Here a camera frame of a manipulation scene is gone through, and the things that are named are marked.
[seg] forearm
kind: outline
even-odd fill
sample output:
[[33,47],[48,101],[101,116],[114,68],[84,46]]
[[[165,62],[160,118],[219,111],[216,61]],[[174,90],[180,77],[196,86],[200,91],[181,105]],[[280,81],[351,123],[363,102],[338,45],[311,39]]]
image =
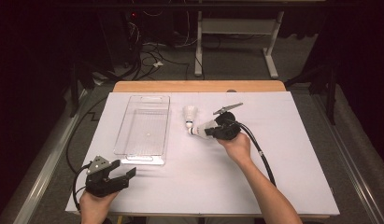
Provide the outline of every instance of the forearm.
[[251,160],[238,163],[247,178],[267,224],[302,223],[291,203]]

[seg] dark background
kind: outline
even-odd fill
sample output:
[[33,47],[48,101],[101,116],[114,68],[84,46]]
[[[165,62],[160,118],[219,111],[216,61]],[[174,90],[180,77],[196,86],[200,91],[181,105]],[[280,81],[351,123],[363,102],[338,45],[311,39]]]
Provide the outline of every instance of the dark background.
[[[144,28],[170,45],[172,31],[185,33],[186,22],[178,20],[178,13],[166,12]],[[0,1],[0,213],[64,111],[74,59],[112,69],[116,57],[106,47],[99,20],[94,12],[63,12],[48,1]],[[279,36],[316,33],[305,70],[328,58],[339,62],[338,83],[384,160],[384,1],[286,11]]]

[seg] gray floor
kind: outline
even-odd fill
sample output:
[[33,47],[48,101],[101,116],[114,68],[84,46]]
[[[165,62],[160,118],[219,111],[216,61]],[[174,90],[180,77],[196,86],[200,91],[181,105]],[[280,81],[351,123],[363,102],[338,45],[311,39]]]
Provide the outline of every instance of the gray floor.
[[[267,43],[267,37],[240,40],[206,36],[204,40],[203,67],[205,79],[270,79],[264,64],[261,48]],[[299,75],[306,61],[309,51],[314,44],[315,37],[297,40],[291,36],[279,39],[273,51],[279,79],[285,81]],[[159,47],[164,56],[163,66],[154,74],[144,79],[182,80],[202,79],[195,77],[194,46],[170,49]],[[148,54],[143,54],[145,64],[153,64],[154,60]],[[142,69],[149,71],[148,66]],[[384,223],[384,163],[370,144],[363,129],[348,107],[347,100],[337,88],[335,104],[336,125],[329,125],[322,108],[323,95],[310,95],[308,84],[297,84],[288,89],[297,105],[302,121],[305,124],[311,143],[320,160],[328,183],[333,189],[334,198],[340,209],[340,216],[324,220],[307,219],[321,223]],[[84,105],[79,115],[86,114],[89,108],[99,118],[105,105],[104,99],[111,92],[113,84],[97,86],[93,91],[82,97]],[[68,117],[69,108],[64,112],[48,139],[36,157],[27,175],[21,182],[7,209],[0,218],[0,223],[14,223],[25,202],[29,202],[28,195],[31,188],[41,174],[45,163],[64,136],[69,123],[74,120]],[[79,167],[84,160],[86,151],[92,140],[98,121],[92,119],[92,113],[87,115],[76,129],[69,143],[69,155],[74,166]],[[29,223],[78,223],[79,217],[64,211],[70,195],[73,174],[61,155],[58,163],[52,164],[53,173],[50,182],[41,198],[36,200],[36,209],[30,217]]]

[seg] wire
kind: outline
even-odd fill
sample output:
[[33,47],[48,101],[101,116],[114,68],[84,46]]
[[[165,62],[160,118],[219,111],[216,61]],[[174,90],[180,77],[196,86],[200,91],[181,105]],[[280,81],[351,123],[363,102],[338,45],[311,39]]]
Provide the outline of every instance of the wire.
[[186,65],[186,70],[185,70],[185,79],[187,80],[187,74],[188,74],[188,70],[189,70],[189,66],[190,64],[189,63],[177,63],[177,62],[174,62],[174,61],[171,61],[171,60],[168,60],[166,59],[159,51],[159,45],[158,43],[155,43],[155,44],[152,44],[152,43],[146,43],[144,44],[143,46],[144,47],[153,47],[153,49],[149,50],[149,51],[144,51],[144,50],[141,50],[141,53],[146,53],[149,55],[149,57],[145,57],[141,60],[141,65],[144,65],[144,66],[147,66],[149,67],[149,71],[147,73],[145,73],[144,75],[142,75],[141,77],[138,77],[136,74],[132,80],[140,80],[144,77],[148,77],[150,76],[151,74],[157,72],[161,66],[154,66],[152,64],[148,64],[146,63],[145,61],[148,60],[148,59],[153,59],[155,63],[157,62],[169,62],[169,63],[173,63],[173,64],[179,64],[179,65]]
[[274,185],[274,186],[277,186],[276,185],[276,180],[274,179],[274,176],[273,176],[273,172],[271,171],[271,168],[270,168],[270,165],[268,164],[268,161],[267,161],[267,158],[264,156],[263,154],[263,151],[262,149],[259,147],[259,144],[258,142],[256,141],[256,138],[255,136],[253,135],[252,131],[244,124],[238,122],[238,121],[234,121],[234,120],[230,120],[230,119],[227,119],[228,121],[232,122],[233,124],[236,124],[238,125],[242,130],[244,130],[247,135],[249,136],[250,140],[252,141],[253,145],[256,147],[256,149],[258,149],[258,152],[259,152],[259,155],[261,156],[262,158],[262,161],[264,163],[264,166],[265,166],[265,169],[267,171],[267,174],[268,174],[268,177],[270,179],[270,182]]
[[131,80],[136,80],[136,78],[138,77],[139,72],[141,71],[141,64],[142,64],[142,62],[141,62],[140,57],[137,60],[137,64],[138,64],[139,69],[136,71],[135,75],[133,76],[133,78]]
[[195,38],[195,39],[194,39],[192,42],[190,42],[190,43],[183,44],[183,45],[180,45],[180,46],[175,46],[175,48],[188,47],[188,46],[194,45],[196,42],[197,42],[197,38]]
[[201,75],[203,76],[203,80],[206,80],[206,74],[204,73],[203,65],[200,63],[200,60],[198,60],[197,56],[194,56],[195,60],[200,64],[201,67]]
[[175,46],[176,48],[188,46],[188,40],[189,40],[190,31],[191,31],[191,23],[190,23],[189,11],[186,11],[186,16],[187,16],[187,19],[188,19],[188,34],[186,36],[186,39],[185,39],[185,42],[183,43],[183,45]]
[[132,73],[136,72],[137,70],[140,69],[140,64],[138,63],[138,59],[135,60],[135,62],[133,63],[133,67],[130,68],[130,70],[128,70],[127,72],[123,73],[122,75],[120,75],[119,77],[121,78],[125,78],[125,77],[128,77],[130,76]]
[[78,191],[76,191],[76,194],[78,195],[78,193],[79,193],[81,190],[85,189],[85,188],[86,188],[86,186],[84,186],[83,188],[78,189]]
[[76,183],[78,182],[78,176],[81,174],[81,172],[85,169],[88,169],[90,167],[90,165],[92,164],[92,162],[90,162],[89,164],[87,165],[84,165],[82,166],[77,172],[76,172],[76,175],[75,175],[75,178],[73,179],[73,187],[72,187],[72,196],[73,196],[73,202],[75,203],[75,207],[78,209],[78,211],[80,212],[80,204],[78,203],[78,198],[76,197],[76,195],[78,194],[78,192],[76,192]]
[[69,137],[69,141],[66,145],[66,151],[65,151],[65,157],[66,157],[66,162],[69,166],[69,168],[72,170],[72,172],[74,174],[77,173],[76,169],[73,167],[73,165],[71,164],[70,160],[69,160],[69,146],[72,142],[72,139],[73,137],[75,136],[75,133],[76,133],[76,130],[78,129],[78,127],[80,126],[80,123],[86,118],[87,115],[89,114],[92,114],[92,121],[98,121],[99,119],[94,119],[93,116],[95,115],[95,113],[92,113],[92,110],[94,107],[96,107],[98,104],[100,104],[101,102],[103,102],[107,97],[104,97],[103,99],[99,100],[97,103],[95,103],[92,107],[90,107],[90,109],[83,115],[83,117],[81,117],[80,121],[78,122],[78,125],[75,127],[75,129],[73,130],[72,134],[70,135]]
[[135,44],[136,44],[138,42],[138,40],[139,40],[139,37],[140,37],[139,29],[138,29],[138,27],[134,23],[132,23],[130,21],[128,22],[128,24],[133,26],[133,30],[130,33],[130,38],[133,36],[134,30],[136,30],[136,38],[135,38]]

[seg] human hand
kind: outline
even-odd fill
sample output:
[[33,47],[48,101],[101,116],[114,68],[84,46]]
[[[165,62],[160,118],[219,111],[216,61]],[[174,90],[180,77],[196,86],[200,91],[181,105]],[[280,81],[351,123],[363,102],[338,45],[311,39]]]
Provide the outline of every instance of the human hand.
[[84,190],[80,197],[81,224],[102,224],[118,192],[99,198]]
[[244,133],[239,133],[232,140],[217,139],[218,143],[224,146],[227,155],[238,165],[250,162],[250,139]]

